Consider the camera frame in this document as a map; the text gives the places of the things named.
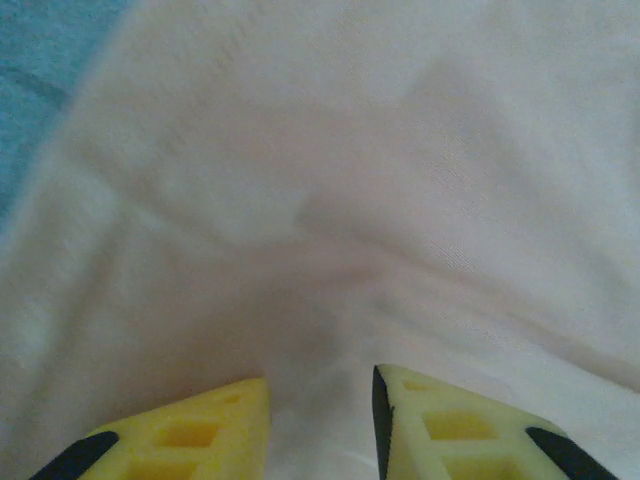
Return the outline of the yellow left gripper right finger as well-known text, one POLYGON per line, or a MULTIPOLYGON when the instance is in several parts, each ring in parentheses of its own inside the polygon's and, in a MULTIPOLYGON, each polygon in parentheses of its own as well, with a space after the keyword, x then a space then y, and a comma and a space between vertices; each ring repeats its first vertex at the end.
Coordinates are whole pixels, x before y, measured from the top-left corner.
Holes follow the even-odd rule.
POLYGON ((380 480, 619 480, 552 422, 397 365, 372 413, 380 480))

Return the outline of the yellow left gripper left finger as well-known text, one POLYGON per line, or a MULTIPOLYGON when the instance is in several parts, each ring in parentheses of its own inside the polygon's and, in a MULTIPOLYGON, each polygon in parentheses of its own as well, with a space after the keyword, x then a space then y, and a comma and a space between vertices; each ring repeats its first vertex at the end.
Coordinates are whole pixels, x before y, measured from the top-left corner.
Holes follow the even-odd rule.
POLYGON ((29 480, 264 480, 270 395, 246 379, 103 425, 29 480))

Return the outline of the tan t-shirt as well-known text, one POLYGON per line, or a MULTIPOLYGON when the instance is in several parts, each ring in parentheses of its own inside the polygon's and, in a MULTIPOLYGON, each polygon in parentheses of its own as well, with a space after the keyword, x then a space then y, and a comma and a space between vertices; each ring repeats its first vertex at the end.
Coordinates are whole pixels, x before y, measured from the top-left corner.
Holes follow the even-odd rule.
POLYGON ((0 480, 266 376, 267 480, 374 480, 397 363, 640 480, 640 0, 142 0, 0 248, 0 480))

